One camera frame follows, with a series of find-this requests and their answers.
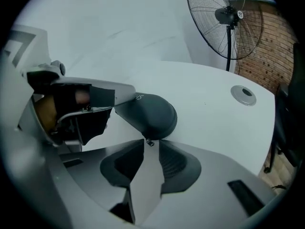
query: fan stand pole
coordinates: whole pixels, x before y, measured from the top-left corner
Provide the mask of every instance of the fan stand pole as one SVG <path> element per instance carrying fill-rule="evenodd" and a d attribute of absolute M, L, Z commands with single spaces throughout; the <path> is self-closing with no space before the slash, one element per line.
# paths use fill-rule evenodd
<path fill-rule="evenodd" d="M 226 71 L 230 70 L 230 63 L 231 63 L 231 28 L 229 25 L 227 25 L 227 36 L 228 36 L 228 55 L 227 55 L 227 67 Z"/>

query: chair leg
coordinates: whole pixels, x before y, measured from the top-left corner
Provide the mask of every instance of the chair leg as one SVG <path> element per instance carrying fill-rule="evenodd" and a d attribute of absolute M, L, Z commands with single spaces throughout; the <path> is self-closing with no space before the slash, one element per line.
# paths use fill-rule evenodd
<path fill-rule="evenodd" d="M 271 142 L 270 165 L 269 165 L 269 167 L 266 167 L 266 168 L 264 169 L 264 172 L 265 172 L 266 174 L 271 172 L 273 163 L 274 163 L 274 161 L 275 161 L 275 160 L 274 160 L 274 159 L 275 159 L 275 153 L 276 153 L 276 143 L 275 143 L 275 141 L 272 141 L 272 142 Z"/>

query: black chair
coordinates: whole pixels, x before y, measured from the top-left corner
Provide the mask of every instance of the black chair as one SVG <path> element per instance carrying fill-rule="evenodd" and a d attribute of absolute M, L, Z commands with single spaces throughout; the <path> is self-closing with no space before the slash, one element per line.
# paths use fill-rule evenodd
<path fill-rule="evenodd" d="M 305 152 L 305 48 L 294 44 L 294 70 L 290 84 L 280 84 L 275 96 L 275 123 L 269 173 L 277 148 L 297 167 Z"/>

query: standing fan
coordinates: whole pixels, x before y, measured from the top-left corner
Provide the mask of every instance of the standing fan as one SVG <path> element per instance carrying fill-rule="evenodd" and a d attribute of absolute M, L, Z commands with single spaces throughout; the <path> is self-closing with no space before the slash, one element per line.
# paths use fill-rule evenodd
<path fill-rule="evenodd" d="M 257 0 L 187 0 L 193 20 L 208 45 L 230 61 L 253 52 L 263 32 Z"/>

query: white wall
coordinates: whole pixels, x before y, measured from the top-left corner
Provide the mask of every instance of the white wall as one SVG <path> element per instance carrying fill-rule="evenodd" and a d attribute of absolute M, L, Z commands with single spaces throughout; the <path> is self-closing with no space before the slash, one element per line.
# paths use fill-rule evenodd
<path fill-rule="evenodd" d="M 103 67 L 115 80 L 114 71 L 123 76 L 145 60 L 226 66 L 197 30 L 187 0 L 32 0 L 16 22 L 45 29 L 52 60 L 69 75 L 92 77 Z"/>

